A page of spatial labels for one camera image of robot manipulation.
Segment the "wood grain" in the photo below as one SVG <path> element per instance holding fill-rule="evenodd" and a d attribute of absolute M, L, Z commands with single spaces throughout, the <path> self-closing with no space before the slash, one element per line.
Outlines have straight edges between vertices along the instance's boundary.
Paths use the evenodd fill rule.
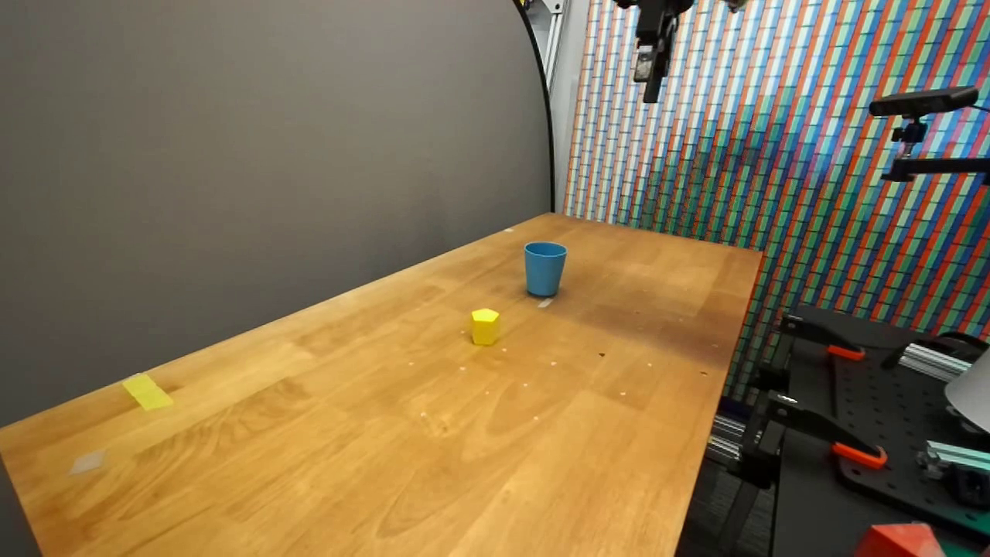
<path fill-rule="evenodd" d="M 537 237 L 571 246 L 550 307 Z M 173 409 L 111 382 L 0 454 L 48 552 L 676 552 L 758 266 L 538 216 L 153 369 Z"/>

